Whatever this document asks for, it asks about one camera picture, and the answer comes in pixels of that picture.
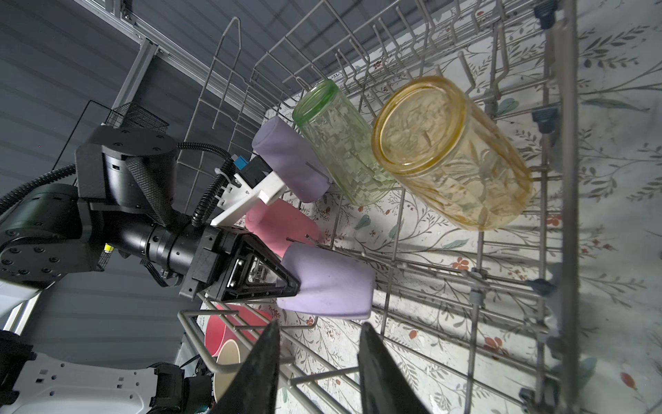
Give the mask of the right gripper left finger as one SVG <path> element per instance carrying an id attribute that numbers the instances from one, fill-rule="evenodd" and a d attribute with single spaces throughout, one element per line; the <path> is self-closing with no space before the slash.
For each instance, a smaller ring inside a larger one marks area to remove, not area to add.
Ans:
<path id="1" fill-rule="evenodd" d="M 274 413 L 279 390 L 280 329 L 276 322 L 265 327 L 226 393 L 209 413 Z"/>

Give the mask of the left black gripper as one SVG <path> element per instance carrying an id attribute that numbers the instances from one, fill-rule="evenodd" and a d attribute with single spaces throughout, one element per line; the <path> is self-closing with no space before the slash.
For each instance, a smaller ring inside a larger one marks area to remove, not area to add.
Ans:
<path id="1" fill-rule="evenodd" d="M 178 236 L 179 295 L 207 293 L 221 302 L 296 296 L 301 287 L 279 257 L 250 232 L 235 227 L 184 227 Z"/>

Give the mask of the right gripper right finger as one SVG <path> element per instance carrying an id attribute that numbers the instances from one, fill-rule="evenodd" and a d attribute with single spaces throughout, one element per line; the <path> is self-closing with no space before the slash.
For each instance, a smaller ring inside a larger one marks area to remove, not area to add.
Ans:
<path id="1" fill-rule="evenodd" d="M 363 413 L 429 413 L 369 323 L 361 326 L 358 367 Z"/>

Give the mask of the pink plastic cup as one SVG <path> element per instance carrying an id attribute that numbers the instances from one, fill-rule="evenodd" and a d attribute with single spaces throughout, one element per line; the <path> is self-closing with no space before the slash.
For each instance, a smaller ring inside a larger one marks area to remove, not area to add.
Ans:
<path id="1" fill-rule="evenodd" d="M 272 252 L 283 257 L 291 239 L 312 244 L 308 239 L 319 241 L 320 229 L 303 212 L 282 199 L 271 205 L 258 201 L 245 216 L 246 228 L 258 236 Z"/>
<path id="2" fill-rule="evenodd" d="M 247 323 L 247 325 L 249 326 L 267 325 L 266 321 L 263 321 L 260 317 L 257 317 L 253 312 L 251 312 L 251 310 L 248 310 L 243 305 L 229 305 L 229 308 L 233 311 L 238 311 L 239 317 L 242 318 L 243 321 Z M 257 312 L 260 315 L 262 315 L 262 317 L 264 317 L 265 319 L 271 321 L 272 319 L 271 316 L 268 315 L 263 310 L 257 310 Z M 239 322 L 236 316 L 227 315 L 226 317 L 229 320 L 229 322 L 231 322 L 234 325 L 238 324 Z M 243 331 L 243 332 L 248 336 L 248 339 L 251 343 L 255 343 L 257 341 L 257 336 L 261 333 L 259 329 L 257 329 L 256 331 Z M 211 316 L 209 318 L 204 334 L 205 334 L 204 345 L 214 357 L 219 355 L 222 346 L 227 341 L 235 340 L 239 344 L 239 340 L 236 334 L 234 334 L 234 331 L 231 331 L 231 329 L 227 326 L 227 324 L 222 322 L 220 317 L 217 316 Z"/>

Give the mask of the small purple plastic cup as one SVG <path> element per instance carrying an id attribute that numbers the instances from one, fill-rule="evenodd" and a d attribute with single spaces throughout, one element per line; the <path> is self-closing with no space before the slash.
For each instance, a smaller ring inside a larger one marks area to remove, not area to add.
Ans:
<path id="1" fill-rule="evenodd" d="M 279 308 L 346 320 L 370 317 L 376 272 L 365 262 L 293 243 L 286 250 L 282 265 L 300 280 L 300 290 L 294 297 L 278 298 Z"/>

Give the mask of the large purple plastic cup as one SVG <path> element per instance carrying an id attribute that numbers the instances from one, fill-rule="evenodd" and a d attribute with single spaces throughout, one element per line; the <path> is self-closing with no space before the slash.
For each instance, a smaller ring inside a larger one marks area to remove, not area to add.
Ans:
<path id="1" fill-rule="evenodd" d="M 333 183 L 310 143 L 279 117 L 260 127 L 252 147 L 303 203 L 316 202 Z"/>

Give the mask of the green transparent glass cup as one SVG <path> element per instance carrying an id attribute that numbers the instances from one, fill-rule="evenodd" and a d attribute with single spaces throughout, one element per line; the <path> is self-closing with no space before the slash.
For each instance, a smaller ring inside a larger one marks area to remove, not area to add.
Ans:
<path id="1" fill-rule="evenodd" d="M 372 153 L 372 127 L 334 81 L 307 92 L 292 117 L 352 205 L 375 204 L 395 186 Z"/>

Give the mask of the yellow transparent glass cup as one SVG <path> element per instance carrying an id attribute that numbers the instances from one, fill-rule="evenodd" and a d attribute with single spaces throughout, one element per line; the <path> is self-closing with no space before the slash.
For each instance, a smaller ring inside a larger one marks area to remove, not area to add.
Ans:
<path id="1" fill-rule="evenodd" d="M 504 227 L 534 193 L 517 148 L 443 77 L 410 81 L 391 96 L 374 123 L 372 152 L 398 183 L 462 229 Z"/>

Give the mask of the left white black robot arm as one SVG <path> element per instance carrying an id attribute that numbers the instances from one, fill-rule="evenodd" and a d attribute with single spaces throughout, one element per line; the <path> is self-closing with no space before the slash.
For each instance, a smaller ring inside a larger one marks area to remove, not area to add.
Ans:
<path id="1" fill-rule="evenodd" d="M 183 150 L 217 155 L 221 171 L 191 214 L 174 210 Z M 161 286 L 216 301 L 293 297 L 300 280 L 245 230 L 208 220 L 234 162 L 216 145 L 176 141 L 153 129 L 96 128 L 72 165 L 1 199 L 1 309 L 34 298 L 67 274 L 99 268 L 106 247 L 135 256 Z M 198 413 L 212 405 L 212 379 L 159 362 L 124 370 L 61 362 L 18 334 L 1 334 L 4 413 Z"/>

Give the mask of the beige plastic cup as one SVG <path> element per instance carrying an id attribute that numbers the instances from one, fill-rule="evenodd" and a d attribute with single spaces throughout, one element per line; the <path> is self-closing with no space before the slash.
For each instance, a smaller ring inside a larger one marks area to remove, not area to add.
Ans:
<path id="1" fill-rule="evenodd" d="M 214 374 L 212 391 L 216 401 L 220 400 L 231 385 L 239 369 L 230 372 L 227 366 L 243 364 L 248 357 L 249 350 L 236 340 L 227 340 L 217 355 L 217 364 L 224 366 L 224 372 Z"/>

